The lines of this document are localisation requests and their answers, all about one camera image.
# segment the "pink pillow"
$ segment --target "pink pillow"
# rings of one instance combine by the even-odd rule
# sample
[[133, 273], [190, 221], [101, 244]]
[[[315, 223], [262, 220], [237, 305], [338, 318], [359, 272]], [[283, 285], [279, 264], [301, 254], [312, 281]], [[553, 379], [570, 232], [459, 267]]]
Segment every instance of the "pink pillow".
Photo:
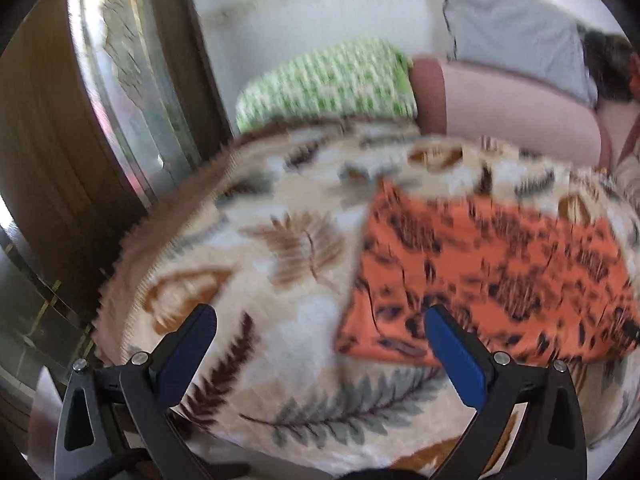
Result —
[[409, 76], [424, 134], [504, 139], [578, 166], [610, 168], [610, 140], [594, 112], [538, 82], [498, 70], [414, 59]]

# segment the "blue gripper pad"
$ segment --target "blue gripper pad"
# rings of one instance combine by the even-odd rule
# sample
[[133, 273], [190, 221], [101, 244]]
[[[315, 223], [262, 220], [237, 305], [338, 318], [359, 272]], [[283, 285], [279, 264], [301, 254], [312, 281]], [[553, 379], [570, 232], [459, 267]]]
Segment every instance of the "blue gripper pad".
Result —
[[462, 341], [434, 308], [424, 315], [424, 333], [433, 353], [442, 363], [460, 400], [470, 408], [480, 410], [486, 400], [486, 378], [478, 363]]
[[177, 344], [156, 377], [154, 393], [161, 410], [167, 410], [182, 400], [216, 335], [217, 326], [216, 311], [207, 304], [200, 304], [178, 332], [165, 336], [175, 337]]

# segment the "bed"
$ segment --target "bed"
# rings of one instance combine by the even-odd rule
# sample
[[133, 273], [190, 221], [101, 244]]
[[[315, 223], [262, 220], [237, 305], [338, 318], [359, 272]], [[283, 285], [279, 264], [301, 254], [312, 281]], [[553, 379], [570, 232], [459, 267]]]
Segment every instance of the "bed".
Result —
[[[186, 420], [329, 474], [432, 471], [473, 415], [449, 380], [333, 351], [380, 176], [415, 196], [483, 187], [573, 222], [604, 216], [640, 290], [640, 219], [606, 173], [499, 139], [425, 136], [413, 121], [276, 124], [239, 139], [124, 241], [96, 322], [103, 357], [151, 351], [197, 303], [210, 303], [218, 334], [176, 407]], [[291, 256], [284, 248], [295, 243]], [[638, 418], [640, 352], [570, 369], [598, 478]], [[500, 467], [521, 414], [488, 470]]]

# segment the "black cable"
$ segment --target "black cable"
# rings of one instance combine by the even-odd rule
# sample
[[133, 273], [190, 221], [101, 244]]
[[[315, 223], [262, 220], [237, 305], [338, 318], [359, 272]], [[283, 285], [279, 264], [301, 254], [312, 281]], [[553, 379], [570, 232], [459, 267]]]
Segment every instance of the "black cable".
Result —
[[103, 460], [98, 465], [85, 471], [74, 480], [109, 480], [116, 476], [119, 472], [135, 466], [138, 462], [146, 462], [151, 460], [149, 452], [144, 447], [135, 447], [121, 451]]

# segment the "white wall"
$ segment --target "white wall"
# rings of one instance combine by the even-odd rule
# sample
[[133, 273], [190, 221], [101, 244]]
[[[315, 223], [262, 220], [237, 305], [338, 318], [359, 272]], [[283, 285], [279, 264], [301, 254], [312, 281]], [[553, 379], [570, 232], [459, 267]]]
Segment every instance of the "white wall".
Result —
[[[254, 7], [242, 10], [242, 3], [251, 1]], [[551, 1], [592, 27], [621, 32], [600, 0]], [[246, 83], [298, 54], [359, 36], [387, 38], [410, 55], [450, 49], [443, 0], [194, 2], [232, 124], [236, 97]]]

